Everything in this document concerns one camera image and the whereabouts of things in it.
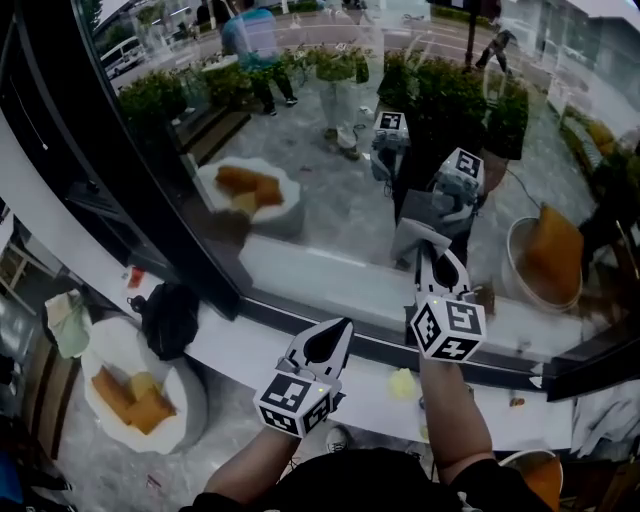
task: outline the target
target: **window frame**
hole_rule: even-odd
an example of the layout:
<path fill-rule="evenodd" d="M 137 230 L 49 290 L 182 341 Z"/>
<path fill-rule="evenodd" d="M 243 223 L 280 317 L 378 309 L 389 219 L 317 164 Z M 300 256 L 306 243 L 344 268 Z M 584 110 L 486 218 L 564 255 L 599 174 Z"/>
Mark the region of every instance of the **window frame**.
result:
<path fill-rule="evenodd" d="M 114 95 L 108 89 L 106 71 L 82 21 L 78 4 L 73 0 L 62 5 L 16 0 L 14 7 L 14 19 L 29 68 L 62 139 L 88 176 L 109 196 L 127 224 L 143 233 L 170 262 L 176 277 L 229 320 L 242 315 L 290 334 L 316 324 L 316 320 L 307 316 L 242 296 L 236 283 L 186 225 L 135 147 L 121 119 Z M 61 39 L 60 44 L 67 48 L 67 58 L 63 62 L 54 59 L 55 48 L 60 45 L 51 45 L 52 37 L 57 41 Z M 67 80 L 71 76 L 73 94 L 70 94 Z M 87 111 L 91 114 L 89 119 L 101 120 L 100 124 L 91 126 L 91 134 L 84 133 L 87 131 Z M 123 161 L 127 162 L 126 180 L 113 171 Z M 177 154 L 168 165 L 187 172 Z M 139 199 L 140 190 L 145 191 L 144 204 Z M 313 308 L 308 309 L 309 315 L 316 318 L 327 315 L 318 312 L 316 316 Z M 468 382 L 547 393 L 551 401 L 578 396 L 640 377 L 640 368 L 630 364 L 640 355 L 640 325 L 631 320 L 626 324 L 629 325 L 625 325 L 625 329 L 612 329 L 613 332 L 596 337 L 612 346 L 595 357 L 582 363 L 569 363 L 562 355 L 554 358 L 549 364 L 557 369 L 557 373 L 542 377 L 540 386 L 534 383 L 535 379 L 532 381 L 535 374 L 517 368 L 515 358 L 505 359 L 514 369 L 490 366 L 493 363 L 487 360 L 485 364 L 464 364 L 462 371 Z M 419 354 L 415 347 L 356 333 L 351 351 L 390 366 L 418 370 Z M 490 359 L 495 361 L 500 357 L 491 355 Z M 608 371 L 606 375 L 602 374 L 603 369 Z"/>

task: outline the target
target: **shoe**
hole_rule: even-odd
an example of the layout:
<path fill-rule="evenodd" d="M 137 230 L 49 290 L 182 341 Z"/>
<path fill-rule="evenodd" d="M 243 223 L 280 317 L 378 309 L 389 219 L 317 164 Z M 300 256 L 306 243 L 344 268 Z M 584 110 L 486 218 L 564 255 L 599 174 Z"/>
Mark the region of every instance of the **shoe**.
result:
<path fill-rule="evenodd" d="M 333 427 L 327 434 L 325 450 L 327 453 L 338 453 L 349 449 L 349 432 L 344 427 Z"/>
<path fill-rule="evenodd" d="M 353 146 L 352 148 L 340 148 L 340 152 L 349 160 L 355 162 L 360 158 L 360 153 L 358 152 L 358 147 Z"/>
<path fill-rule="evenodd" d="M 338 140 L 338 130 L 335 130 L 333 128 L 327 128 L 324 131 L 324 138 L 325 140 L 330 140 L 330 141 L 337 141 Z"/>

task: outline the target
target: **cable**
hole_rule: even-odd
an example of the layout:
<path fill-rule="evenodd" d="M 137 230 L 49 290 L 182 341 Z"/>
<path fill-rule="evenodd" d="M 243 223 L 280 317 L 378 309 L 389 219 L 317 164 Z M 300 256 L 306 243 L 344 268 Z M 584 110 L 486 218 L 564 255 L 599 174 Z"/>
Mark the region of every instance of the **cable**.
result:
<path fill-rule="evenodd" d="M 513 176 L 515 179 L 518 180 L 518 183 L 520 183 L 520 186 L 522 187 L 522 190 L 524 190 L 524 193 L 527 194 L 527 197 L 531 200 L 531 202 L 538 207 L 538 210 L 540 210 L 541 209 L 540 204 L 538 204 L 538 202 L 533 197 L 531 197 L 529 192 L 527 192 L 527 187 L 525 187 L 524 182 L 520 179 L 520 176 L 514 173 L 511 169 L 507 169 L 507 172 L 511 174 L 511 176 Z"/>

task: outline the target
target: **tiled floor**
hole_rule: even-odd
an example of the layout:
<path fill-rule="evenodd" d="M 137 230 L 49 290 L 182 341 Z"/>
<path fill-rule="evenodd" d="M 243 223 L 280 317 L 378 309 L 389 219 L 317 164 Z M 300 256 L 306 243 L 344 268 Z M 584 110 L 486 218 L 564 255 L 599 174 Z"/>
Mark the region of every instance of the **tiled floor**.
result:
<path fill-rule="evenodd" d="M 378 82 L 372 77 L 369 83 L 354 85 L 354 109 L 366 106 L 375 111 Z M 319 99 L 323 84 L 311 77 L 296 91 L 300 102 L 290 109 L 274 88 L 278 116 L 253 115 L 214 159 L 261 157 L 302 185 L 304 227 L 288 241 L 393 267 L 389 256 L 395 232 L 393 202 L 384 183 L 373 179 L 366 158 L 351 162 L 324 140 L 326 123 Z M 369 153 L 373 120 L 359 113 L 356 122 L 360 124 L 358 148 Z M 413 136 L 412 143 L 420 143 Z M 575 224 L 595 208 L 578 164 L 560 135 L 558 119 L 545 98 L 534 91 L 522 160 L 511 161 L 509 170 L 538 203 L 549 203 Z M 507 231 L 523 216 L 537 216 L 537 208 L 516 178 L 507 174 L 473 225 L 469 273 L 474 283 L 490 281 L 499 272 Z"/>
<path fill-rule="evenodd" d="M 262 428 L 252 403 L 253 390 L 199 366 L 209 398 L 209 425 L 191 448 L 167 456 L 138 454 L 110 439 L 84 400 L 83 377 L 78 376 L 67 412 L 56 463 L 74 485 L 68 498 L 79 510 L 91 512 L 172 511 L 190 504 L 209 476 Z M 324 452 L 331 422 L 319 425 L 300 445 L 294 462 Z M 357 446 L 384 446 L 423 455 L 427 474 L 431 451 L 371 432 L 350 429 Z"/>

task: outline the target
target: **person in blue shirt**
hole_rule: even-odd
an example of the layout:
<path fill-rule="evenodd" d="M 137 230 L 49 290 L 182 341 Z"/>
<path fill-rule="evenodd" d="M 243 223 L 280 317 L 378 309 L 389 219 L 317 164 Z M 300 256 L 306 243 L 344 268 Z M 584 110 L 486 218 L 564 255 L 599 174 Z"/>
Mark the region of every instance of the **person in blue shirt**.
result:
<path fill-rule="evenodd" d="M 241 0 L 241 13 L 225 23 L 222 47 L 238 55 L 240 67 L 249 73 L 253 93 L 262 101 L 264 113 L 277 114 L 271 79 L 284 96 L 287 107 L 298 103 L 289 78 L 280 62 L 280 50 L 273 31 L 276 19 L 267 9 L 256 9 L 255 0 Z"/>
<path fill-rule="evenodd" d="M 69 491 L 71 484 L 64 478 L 17 464 L 12 455 L 19 452 L 18 445 L 13 422 L 0 416 L 0 510 L 77 512 L 73 505 L 60 505 L 43 498 L 31 488 Z"/>

